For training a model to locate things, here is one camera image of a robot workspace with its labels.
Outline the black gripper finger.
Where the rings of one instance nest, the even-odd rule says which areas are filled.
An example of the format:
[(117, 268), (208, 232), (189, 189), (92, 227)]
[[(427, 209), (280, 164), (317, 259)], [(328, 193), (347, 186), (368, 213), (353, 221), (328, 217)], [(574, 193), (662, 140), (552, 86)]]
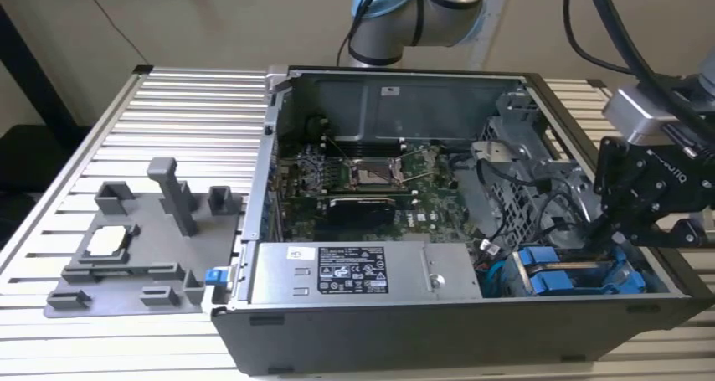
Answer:
[(655, 248), (712, 248), (714, 231), (706, 230), (700, 221), (679, 219), (664, 229), (656, 222), (646, 220), (624, 222), (615, 231), (632, 245)]
[(586, 250), (608, 250), (612, 236), (622, 228), (626, 210), (632, 203), (630, 191), (643, 171), (636, 167), (636, 161), (630, 154), (630, 144), (620, 137), (602, 139), (594, 180), (602, 213), (587, 227)]

